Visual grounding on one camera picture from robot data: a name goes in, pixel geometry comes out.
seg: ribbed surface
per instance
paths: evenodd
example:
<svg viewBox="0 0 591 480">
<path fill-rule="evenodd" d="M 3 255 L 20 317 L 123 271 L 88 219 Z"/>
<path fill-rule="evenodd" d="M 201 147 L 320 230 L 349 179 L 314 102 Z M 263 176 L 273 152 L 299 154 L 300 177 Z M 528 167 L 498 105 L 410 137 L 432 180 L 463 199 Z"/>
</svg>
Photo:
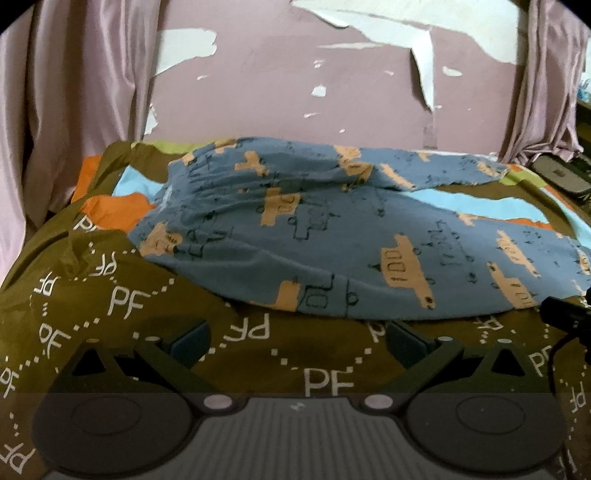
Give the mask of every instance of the ribbed surface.
<svg viewBox="0 0 591 480">
<path fill-rule="evenodd" d="M 254 398 L 205 420 L 169 463 L 129 480 L 467 480 L 423 458 L 386 417 L 345 398 Z M 519 480 L 553 480 L 546 471 Z M 47 480 L 72 480 L 51 473 Z"/>
</svg>

